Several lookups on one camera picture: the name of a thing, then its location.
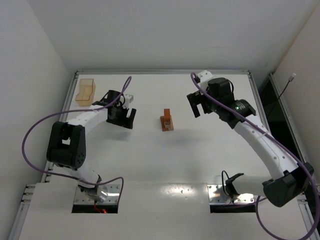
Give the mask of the reddish wooden arch block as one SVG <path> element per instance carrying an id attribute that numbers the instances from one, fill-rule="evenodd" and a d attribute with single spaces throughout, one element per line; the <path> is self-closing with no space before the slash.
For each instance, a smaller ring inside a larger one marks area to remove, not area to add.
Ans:
<path id="1" fill-rule="evenodd" d="M 170 113 L 170 109 L 169 108 L 165 108 L 164 109 L 164 121 L 167 122 L 167 121 L 171 121 L 171 113 Z"/>

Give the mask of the light wooden rectangular block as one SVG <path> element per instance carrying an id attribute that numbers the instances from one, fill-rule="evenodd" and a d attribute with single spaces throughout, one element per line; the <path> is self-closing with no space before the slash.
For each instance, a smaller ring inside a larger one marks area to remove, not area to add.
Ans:
<path id="1" fill-rule="evenodd" d="M 169 123 L 168 130 L 169 131 L 173 131 L 174 130 L 174 125 L 173 125 L 173 121 L 172 120 Z"/>

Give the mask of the reddish brown rectangular block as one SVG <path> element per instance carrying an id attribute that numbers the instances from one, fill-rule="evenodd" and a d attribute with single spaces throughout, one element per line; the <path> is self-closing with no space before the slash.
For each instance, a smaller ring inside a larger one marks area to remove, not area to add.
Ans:
<path id="1" fill-rule="evenodd" d="M 164 116 L 160 117 L 160 123 L 161 123 L 161 129 L 163 132 L 167 131 L 167 128 L 165 127 L 165 121 L 164 121 Z"/>

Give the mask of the transparent orange plastic box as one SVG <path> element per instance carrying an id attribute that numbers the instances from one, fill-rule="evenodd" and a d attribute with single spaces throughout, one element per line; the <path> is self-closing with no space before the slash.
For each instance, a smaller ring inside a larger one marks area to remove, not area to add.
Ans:
<path id="1" fill-rule="evenodd" d="M 96 84 L 93 78 L 82 78 L 75 101 L 80 107 L 89 107 L 94 102 Z"/>

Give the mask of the ribbed light wooden block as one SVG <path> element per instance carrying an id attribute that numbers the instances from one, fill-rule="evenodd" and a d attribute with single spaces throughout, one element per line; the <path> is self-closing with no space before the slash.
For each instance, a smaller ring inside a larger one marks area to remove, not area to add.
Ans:
<path id="1" fill-rule="evenodd" d="M 164 122 L 164 125 L 165 125 L 166 128 L 168 128 L 169 126 L 171 126 L 171 124 L 172 124 L 171 121 L 165 121 L 165 122 Z"/>

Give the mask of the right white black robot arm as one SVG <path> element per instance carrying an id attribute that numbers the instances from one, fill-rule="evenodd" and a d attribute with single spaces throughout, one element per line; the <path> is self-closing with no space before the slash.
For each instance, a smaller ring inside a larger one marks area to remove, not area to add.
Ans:
<path id="1" fill-rule="evenodd" d="M 216 113 L 219 119 L 251 146 L 266 166 L 267 177 L 247 176 L 237 173 L 224 182 L 225 193 L 234 198 L 241 194 L 266 197 L 274 206 L 282 207 L 309 184 L 314 169 L 309 163 L 298 164 L 297 160 L 280 147 L 268 134 L 255 109 L 244 99 L 236 100 L 234 86 L 226 78 L 209 77 L 206 89 L 187 95 L 194 116 L 200 116 L 198 105 L 205 114 Z"/>

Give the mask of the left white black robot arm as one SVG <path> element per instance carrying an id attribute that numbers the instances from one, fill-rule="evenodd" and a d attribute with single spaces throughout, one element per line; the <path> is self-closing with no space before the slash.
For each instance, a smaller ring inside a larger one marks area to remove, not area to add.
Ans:
<path id="1" fill-rule="evenodd" d="M 108 189 L 86 159 L 86 136 L 102 122 L 132 129 L 137 111 L 130 108 L 133 100 L 133 95 L 109 90 L 101 100 L 93 102 L 87 111 L 71 120 L 57 121 L 52 125 L 47 160 L 76 178 L 80 191 L 96 202 L 107 199 Z"/>

